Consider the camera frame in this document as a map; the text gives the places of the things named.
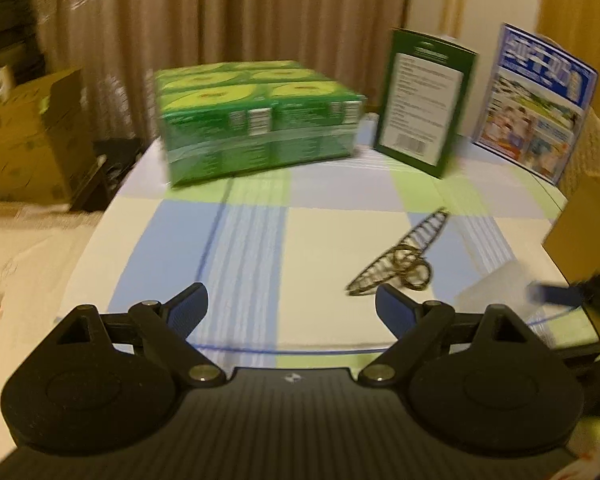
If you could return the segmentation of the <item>brown curtain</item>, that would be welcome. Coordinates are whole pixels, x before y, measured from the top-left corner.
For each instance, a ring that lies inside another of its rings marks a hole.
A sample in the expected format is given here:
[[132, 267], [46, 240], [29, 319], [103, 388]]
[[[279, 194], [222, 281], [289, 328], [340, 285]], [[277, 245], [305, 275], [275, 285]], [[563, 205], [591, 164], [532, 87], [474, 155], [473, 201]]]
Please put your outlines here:
[[87, 125], [99, 139], [157, 134], [157, 70], [294, 60], [378, 107], [393, 29], [407, 0], [34, 0], [54, 72], [82, 72]]

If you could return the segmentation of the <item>metal Eiffel tower model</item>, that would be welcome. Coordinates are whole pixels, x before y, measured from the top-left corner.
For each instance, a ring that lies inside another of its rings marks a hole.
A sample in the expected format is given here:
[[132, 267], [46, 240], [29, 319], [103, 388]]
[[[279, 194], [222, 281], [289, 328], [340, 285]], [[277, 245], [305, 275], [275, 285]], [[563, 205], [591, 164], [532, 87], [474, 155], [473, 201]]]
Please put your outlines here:
[[425, 290], [434, 274], [425, 255], [440, 237], [449, 216], [449, 211], [442, 207], [418, 222], [350, 281], [346, 293], [349, 296], [362, 296], [390, 282], [416, 292]]

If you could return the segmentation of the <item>open brown cardboard box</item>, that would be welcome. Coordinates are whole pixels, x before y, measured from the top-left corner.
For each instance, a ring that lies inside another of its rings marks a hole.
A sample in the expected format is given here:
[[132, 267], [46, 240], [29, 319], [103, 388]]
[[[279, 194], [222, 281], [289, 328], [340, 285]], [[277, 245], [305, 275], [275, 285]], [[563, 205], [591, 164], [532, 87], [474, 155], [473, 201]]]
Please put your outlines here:
[[568, 283], [600, 273], [600, 176], [583, 176], [543, 242]]

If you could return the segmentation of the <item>blue milk carton box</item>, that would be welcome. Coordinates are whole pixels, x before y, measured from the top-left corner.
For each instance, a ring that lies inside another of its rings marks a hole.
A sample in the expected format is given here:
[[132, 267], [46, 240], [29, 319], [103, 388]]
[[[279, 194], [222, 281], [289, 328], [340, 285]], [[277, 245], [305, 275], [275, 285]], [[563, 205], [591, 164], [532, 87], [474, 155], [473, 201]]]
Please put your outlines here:
[[598, 73], [558, 44], [501, 27], [475, 144], [557, 184], [582, 132]]

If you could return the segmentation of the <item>checkered tablecloth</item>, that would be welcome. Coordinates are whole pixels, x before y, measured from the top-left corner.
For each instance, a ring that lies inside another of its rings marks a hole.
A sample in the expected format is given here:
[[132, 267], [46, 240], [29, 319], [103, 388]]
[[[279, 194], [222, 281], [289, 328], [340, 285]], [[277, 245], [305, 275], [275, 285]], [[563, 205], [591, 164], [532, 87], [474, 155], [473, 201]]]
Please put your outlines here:
[[361, 145], [346, 159], [171, 188], [154, 143], [100, 220], [60, 312], [94, 304], [119, 312], [207, 287], [208, 314], [192, 341], [222, 367], [359, 367], [391, 344], [372, 295], [350, 283], [412, 226], [449, 211], [428, 249], [430, 285], [417, 300], [453, 302], [508, 262], [560, 283], [542, 243], [565, 197], [467, 141], [442, 179]]

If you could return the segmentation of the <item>brown cardboard boxes on floor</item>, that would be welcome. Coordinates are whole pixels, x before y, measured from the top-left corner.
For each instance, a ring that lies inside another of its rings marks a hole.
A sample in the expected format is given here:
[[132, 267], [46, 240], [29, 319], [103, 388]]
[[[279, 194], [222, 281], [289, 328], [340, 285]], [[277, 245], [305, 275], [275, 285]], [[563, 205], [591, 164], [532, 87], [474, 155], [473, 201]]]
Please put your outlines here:
[[96, 164], [78, 68], [20, 84], [0, 102], [0, 202], [68, 204]]

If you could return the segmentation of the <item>green white milk carton box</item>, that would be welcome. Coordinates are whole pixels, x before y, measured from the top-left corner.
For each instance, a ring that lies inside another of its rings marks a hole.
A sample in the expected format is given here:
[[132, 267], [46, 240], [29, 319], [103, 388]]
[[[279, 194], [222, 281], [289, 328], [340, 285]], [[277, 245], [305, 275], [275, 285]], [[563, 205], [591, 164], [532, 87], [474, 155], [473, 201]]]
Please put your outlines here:
[[394, 30], [374, 150], [440, 179], [476, 61], [475, 51], [448, 38]]

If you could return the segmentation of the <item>green shrink-wrapped drink pack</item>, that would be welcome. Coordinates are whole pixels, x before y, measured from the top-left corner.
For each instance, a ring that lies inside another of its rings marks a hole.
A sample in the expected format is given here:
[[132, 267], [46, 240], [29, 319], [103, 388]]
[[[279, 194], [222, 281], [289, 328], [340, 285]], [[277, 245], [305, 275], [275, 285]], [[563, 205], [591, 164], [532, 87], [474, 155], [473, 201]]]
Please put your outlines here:
[[294, 61], [168, 68], [154, 81], [174, 186], [349, 157], [366, 104]]

